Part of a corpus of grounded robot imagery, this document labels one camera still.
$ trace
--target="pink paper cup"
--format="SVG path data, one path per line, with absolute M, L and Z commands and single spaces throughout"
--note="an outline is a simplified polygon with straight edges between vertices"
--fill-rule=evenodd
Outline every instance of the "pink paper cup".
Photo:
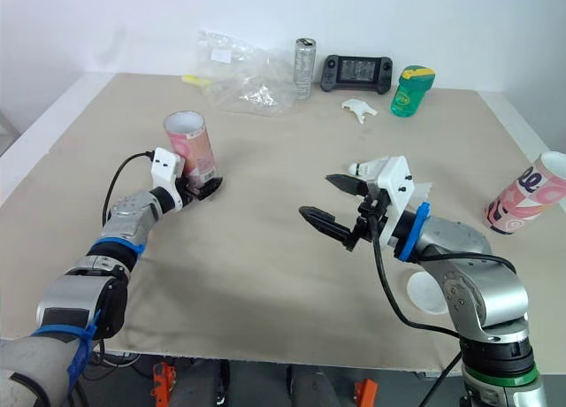
M 484 222 L 513 234 L 566 196 L 566 155 L 545 152 L 484 209 Z
M 190 187 L 201 188 L 218 176 L 203 115 L 195 111 L 175 112 L 165 118 L 164 128 L 175 153 L 185 158 L 183 173 Z

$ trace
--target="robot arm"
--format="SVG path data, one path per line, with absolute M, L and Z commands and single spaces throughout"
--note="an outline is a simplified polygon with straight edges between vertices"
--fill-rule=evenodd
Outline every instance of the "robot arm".
M 380 247 L 393 245 L 396 257 L 420 264 L 439 283 L 463 355 L 467 395 L 461 399 L 462 407 L 545 407 L 542 379 L 529 343 L 528 298 L 514 267 L 492 256 L 487 239 L 474 228 L 429 217 L 427 203 L 417 213 L 404 210 L 409 185 L 403 181 L 412 177 L 407 167 L 400 178 L 390 172 L 386 165 L 367 182 L 347 175 L 326 177 L 341 190 L 363 196 L 360 217 L 351 231 L 318 208 L 299 211 L 348 250 L 365 239 L 374 243 L 380 260 Z
M 0 349 L 0 405 L 61 405 L 83 372 L 93 341 L 120 330 L 130 274 L 151 228 L 168 211 L 180 211 L 193 197 L 206 197 L 221 182 L 211 180 L 201 192 L 189 193 L 181 177 L 183 165 L 178 155 L 156 149 L 154 188 L 112 207 L 86 256 L 48 287 L 37 309 L 38 329 Z

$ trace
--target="table surface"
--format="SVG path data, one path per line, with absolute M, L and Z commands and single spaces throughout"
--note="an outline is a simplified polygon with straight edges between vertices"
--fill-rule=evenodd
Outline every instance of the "table surface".
M 405 155 L 416 182 L 432 181 L 432 213 L 484 231 L 493 252 L 513 261 L 529 292 L 532 342 L 545 373 L 566 372 L 563 230 L 554 207 L 513 236 L 484 227 L 481 210 L 527 160 L 473 91 L 433 89 L 410 119 L 393 116 L 393 92 L 313 90 L 277 118 L 219 111 L 176 77 L 119 74 L 93 100 L 0 208 L 0 290 L 4 338 L 30 334 L 51 281 L 100 233 L 116 167 L 128 155 L 168 147 L 173 111 L 203 114 L 223 186 L 209 199 L 167 214 L 134 269 L 126 323 L 107 349 L 319 365 L 437 371 L 457 341 L 404 326 L 379 285 L 369 243 L 352 253 L 298 214 L 315 205 L 353 226 L 360 198 L 325 181 L 348 164 Z M 340 103 L 379 110 L 358 124 Z M 149 163 L 122 173 L 114 200 L 150 188 Z M 384 252 L 398 302 L 414 320 L 451 326 L 419 312 L 405 294 L 408 265 Z

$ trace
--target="blue clamp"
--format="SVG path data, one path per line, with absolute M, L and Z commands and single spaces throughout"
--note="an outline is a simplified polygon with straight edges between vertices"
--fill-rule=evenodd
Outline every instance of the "blue clamp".
M 98 239 L 95 242 L 95 244 L 92 245 L 92 246 L 96 246 L 97 244 L 104 243 L 104 242 L 113 242 L 113 243 L 119 243 L 120 245 L 124 245 L 124 246 L 128 247 L 129 249 L 133 250 L 136 254 L 138 254 L 138 256 L 140 256 L 143 253 L 143 251 L 145 250 L 144 244 L 134 245 L 130 241 L 127 241 L 126 239 L 121 239 L 119 237 L 102 237 L 102 238 Z
M 431 213 L 431 205 L 428 202 L 423 202 L 417 209 L 417 215 L 415 217 L 415 222 L 413 223 L 413 228 L 410 229 L 409 237 L 403 246 L 401 255 L 399 259 L 401 261 L 407 261 L 410 257 L 410 253 L 415 248 L 415 243 L 417 243 L 418 236 L 421 234 L 421 229 L 425 223 L 428 215 Z
M 92 338 L 96 333 L 96 322 L 98 321 L 98 316 L 100 316 L 100 310 L 96 312 L 92 323 L 90 323 L 86 329 L 69 325 L 46 325 L 32 333 L 32 336 L 37 336 L 40 334 L 59 332 L 62 334 L 74 334 L 79 337 L 79 348 L 77 348 L 73 361 L 71 361 L 67 367 L 67 374 L 69 375 L 69 391 L 73 389 L 75 382 L 79 378 L 80 374 L 85 370 L 87 362 L 90 359 L 90 354 L 92 353 Z

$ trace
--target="clear plastic bag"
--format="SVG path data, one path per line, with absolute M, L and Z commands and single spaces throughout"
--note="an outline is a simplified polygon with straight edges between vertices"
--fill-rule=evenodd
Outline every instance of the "clear plastic bag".
M 227 35 L 199 32 L 198 74 L 211 104 L 277 115 L 293 106 L 293 67 L 284 58 Z

